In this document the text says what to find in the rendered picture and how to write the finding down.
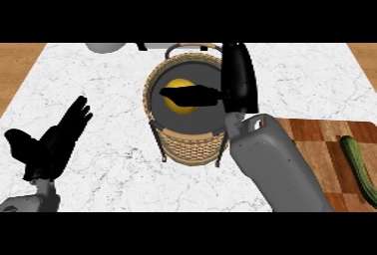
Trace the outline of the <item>brown wooden cutting board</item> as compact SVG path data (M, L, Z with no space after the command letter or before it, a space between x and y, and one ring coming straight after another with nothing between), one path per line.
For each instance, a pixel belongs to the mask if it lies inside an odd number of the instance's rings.
M351 135L358 142L368 177L377 188L377 126L368 122L278 119L314 170L336 211L377 212L364 199L340 147Z

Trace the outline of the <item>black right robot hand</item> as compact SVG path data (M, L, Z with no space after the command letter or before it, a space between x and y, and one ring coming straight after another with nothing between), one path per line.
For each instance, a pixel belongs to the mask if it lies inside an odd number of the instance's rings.
M213 107L222 102L228 113L257 114L256 75L246 45L223 43L220 51L220 89L195 85L164 88L160 94L179 107Z

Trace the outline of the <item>wicker tiered basket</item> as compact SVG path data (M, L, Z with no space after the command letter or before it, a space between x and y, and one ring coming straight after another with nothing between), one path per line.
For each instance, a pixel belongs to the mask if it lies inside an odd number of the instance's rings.
M145 113L163 161L170 157L188 166L206 165L212 161L219 166L228 145L222 104L198 108L185 116L179 115L170 110L160 90L175 79L188 79L198 85L220 89L220 58L204 53L172 55L178 47L197 46L216 50L220 47L212 43L175 43L164 46L166 59L154 68L144 87Z

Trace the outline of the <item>green cucumber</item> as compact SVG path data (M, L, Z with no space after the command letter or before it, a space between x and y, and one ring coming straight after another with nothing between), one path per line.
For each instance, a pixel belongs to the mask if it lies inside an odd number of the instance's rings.
M348 160L349 167L353 172L358 187L364 199L370 205L377 209L377 188L373 185L371 178L368 176L362 152L356 142L356 139L351 135L345 135L340 138L340 147Z

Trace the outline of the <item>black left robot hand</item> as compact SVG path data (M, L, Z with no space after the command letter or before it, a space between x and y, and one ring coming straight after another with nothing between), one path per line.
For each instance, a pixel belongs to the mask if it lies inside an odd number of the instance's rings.
M25 181L55 180L61 176L92 117L87 98L78 96L59 123L49 127L39 139L16 128L6 130L10 154L25 164Z

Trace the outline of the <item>yellow lemon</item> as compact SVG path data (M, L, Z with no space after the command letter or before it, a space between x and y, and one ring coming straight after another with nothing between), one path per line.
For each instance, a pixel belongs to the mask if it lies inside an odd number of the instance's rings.
M167 83L167 88L191 87L194 82L186 79L173 79ZM172 99L164 98L169 109L179 115L189 115L195 112L197 107L179 107Z

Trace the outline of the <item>grey bowl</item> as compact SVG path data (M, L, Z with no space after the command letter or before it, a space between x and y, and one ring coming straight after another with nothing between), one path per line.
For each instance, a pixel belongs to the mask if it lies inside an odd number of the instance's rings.
M98 54L117 52L124 46L124 43L87 43L89 50Z

